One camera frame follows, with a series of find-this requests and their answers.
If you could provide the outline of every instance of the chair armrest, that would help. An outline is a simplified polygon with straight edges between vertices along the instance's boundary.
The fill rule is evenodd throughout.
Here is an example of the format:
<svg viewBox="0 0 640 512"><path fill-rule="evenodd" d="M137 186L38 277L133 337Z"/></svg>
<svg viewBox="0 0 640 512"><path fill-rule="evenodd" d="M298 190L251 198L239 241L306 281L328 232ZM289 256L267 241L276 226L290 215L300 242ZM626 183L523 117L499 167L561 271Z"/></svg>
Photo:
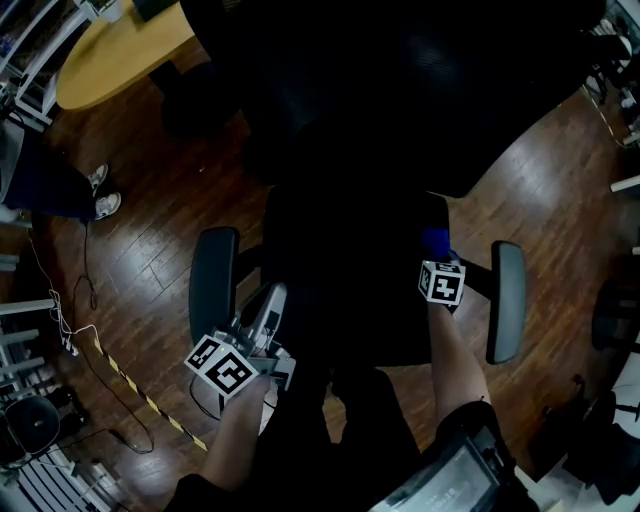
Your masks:
<svg viewBox="0 0 640 512"><path fill-rule="evenodd" d="M229 324L236 302L234 262L240 235L213 228L198 238L189 282L189 325L194 345L214 328Z"/></svg>
<svg viewBox="0 0 640 512"><path fill-rule="evenodd" d="M494 296L491 297L487 362L500 364L520 348L527 311L526 273L522 249L509 242L491 245Z"/></svg>

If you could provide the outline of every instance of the dark pants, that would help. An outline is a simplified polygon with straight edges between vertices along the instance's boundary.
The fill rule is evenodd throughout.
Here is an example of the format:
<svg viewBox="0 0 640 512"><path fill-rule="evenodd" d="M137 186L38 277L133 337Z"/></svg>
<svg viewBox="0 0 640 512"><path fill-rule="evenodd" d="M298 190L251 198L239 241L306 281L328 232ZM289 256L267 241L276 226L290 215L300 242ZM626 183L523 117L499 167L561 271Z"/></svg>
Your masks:
<svg viewBox="0 0 640 512"><path fill-rule="evenodd" d="M327 383L326 371L296 368L258 440L250 488L299 509L368 510L413 474L420 452L389 378L375 369L336 371L332 391L347 425L332 445L322 412Z"/></svg>
<svg viewBox="0 0 640 512"><path fill-rule="evenodd" d="M46 215L93 220L95 199L84 175L42 145L29 131L4 204Z"/></svg>

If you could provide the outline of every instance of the round wooden table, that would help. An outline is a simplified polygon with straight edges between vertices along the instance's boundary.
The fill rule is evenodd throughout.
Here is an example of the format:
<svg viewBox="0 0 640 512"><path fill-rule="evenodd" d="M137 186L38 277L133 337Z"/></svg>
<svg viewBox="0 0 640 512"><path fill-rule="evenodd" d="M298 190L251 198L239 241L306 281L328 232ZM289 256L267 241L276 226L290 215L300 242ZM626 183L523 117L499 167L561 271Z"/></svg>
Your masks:
<svg viewBox="0 0 640 512"><path fill-rule="evenodd" d="M147 74L163 89L163 82L178 73L169 61L194 37L180 4L144 22L131 0L122 2L122 18L115 23L94 21L62 66L56 101L63 109L97 105Z"/></svg>

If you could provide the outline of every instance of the blue object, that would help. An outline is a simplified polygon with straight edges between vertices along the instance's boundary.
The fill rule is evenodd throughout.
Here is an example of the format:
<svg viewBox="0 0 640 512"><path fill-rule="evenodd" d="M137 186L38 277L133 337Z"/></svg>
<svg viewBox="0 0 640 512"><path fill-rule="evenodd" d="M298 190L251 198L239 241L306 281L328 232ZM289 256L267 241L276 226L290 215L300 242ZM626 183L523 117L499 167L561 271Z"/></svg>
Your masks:
<svg viewBox="0 0 640 512"><path fill-rule="evenodd" d="M449 251L449 231L444 228L424 228L420 245L425 249L425 258L433 261L447 261Z"/></svg>

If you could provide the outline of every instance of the wooden floor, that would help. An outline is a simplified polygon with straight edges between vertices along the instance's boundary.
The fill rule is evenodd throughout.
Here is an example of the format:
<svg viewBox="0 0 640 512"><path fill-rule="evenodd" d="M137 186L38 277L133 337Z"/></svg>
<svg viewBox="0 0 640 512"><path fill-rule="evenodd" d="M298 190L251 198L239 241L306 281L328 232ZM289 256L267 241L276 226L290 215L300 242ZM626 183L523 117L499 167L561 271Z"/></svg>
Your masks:
<svg viewBox="0 0 640 512"><path fill-rule="evenodd" d="M191 44L178 65L185 69L202 58ZM268 190L242 170L240 150L248 129L240 114L217 136L180 141L160 123L161 101L161 93L143 79L89 111L61 112L47 139L86 174L110 162L123 194L118 214L90 227L89 268L99 307L89 309L82 289L77 325L95 323L104 346L135 382L209 443L216 422L191 402L190 375L182 364L192 346L187 319L191 254L200 231L212 226L238 228L241 249L258 243ZM522 350L508 364L483 366L507 444L525 470L531 465L527 443L541 424L543 407L571 396L576 373L587 380L591 396L611 377L610 355L590 345L590 316L613 259L634 245L640 224L638 205L609 192L620 172L617 146L589 101L577 93L520 137L467 197L449 201L453 246L465 258L489 266L490 245L497 239L524 250L529 313ZM56 286L68 299L83 269L84 228L55 219L49 233L53 251L47 265L57 267ZM481 359L488 313L487 301L470 290L456 313ZM120 491L114 494L130 509L162 509L177 480L202 463L204 452L99 360L91 336L80 335L78 343L153 431L156 449L137 456L101 434L76 453L99 458L119 474ZM85 434L113 427L140 448L146 446L144 432L80 358L62 355L57 365L92 414ZM388 373L425 448L436 427L430 369ZM339 439L344 411L332 398L325 410L331 435Z"/></svg>

